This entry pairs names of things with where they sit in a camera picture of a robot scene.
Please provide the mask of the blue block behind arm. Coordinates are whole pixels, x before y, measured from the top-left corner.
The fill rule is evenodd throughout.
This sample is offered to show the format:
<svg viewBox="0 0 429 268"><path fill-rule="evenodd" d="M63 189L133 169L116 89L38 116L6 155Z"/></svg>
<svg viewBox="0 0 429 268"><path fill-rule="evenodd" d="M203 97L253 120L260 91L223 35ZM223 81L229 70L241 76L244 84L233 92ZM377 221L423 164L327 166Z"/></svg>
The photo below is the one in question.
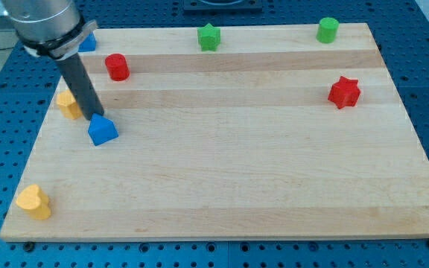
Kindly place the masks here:
<svg viewBox="0 0 429 268"><path fill-rule="evenodd" d="M87 38L79 45L79 52L90 52L96 49L97 40L93 33L90 33Z"/></svg>

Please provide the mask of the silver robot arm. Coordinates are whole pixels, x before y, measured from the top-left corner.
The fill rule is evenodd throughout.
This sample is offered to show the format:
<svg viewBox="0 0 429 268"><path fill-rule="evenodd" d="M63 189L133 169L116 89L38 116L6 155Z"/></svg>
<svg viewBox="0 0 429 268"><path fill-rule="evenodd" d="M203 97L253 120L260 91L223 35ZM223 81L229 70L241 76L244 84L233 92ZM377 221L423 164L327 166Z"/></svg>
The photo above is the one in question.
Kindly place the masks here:
<svg viewBox="0 0 429 268"><path fill-rule="evenodd" d="M5 15L26 51L35 57L65 60L98 28L73 0L2 0Z"/></svg>

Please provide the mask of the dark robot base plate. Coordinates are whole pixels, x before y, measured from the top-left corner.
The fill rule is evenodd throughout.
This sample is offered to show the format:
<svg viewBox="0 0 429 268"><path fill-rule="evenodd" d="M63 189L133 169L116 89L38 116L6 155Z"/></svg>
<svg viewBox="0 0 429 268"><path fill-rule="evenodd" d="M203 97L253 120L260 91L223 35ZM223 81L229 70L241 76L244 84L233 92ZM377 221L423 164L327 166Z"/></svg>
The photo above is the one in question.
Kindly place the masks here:
<svg viewBox="0 0 429 268"><path fill-rule="evenodd" d="M262 0L182 0L185 12L197 11L260 11Z"/></svg>

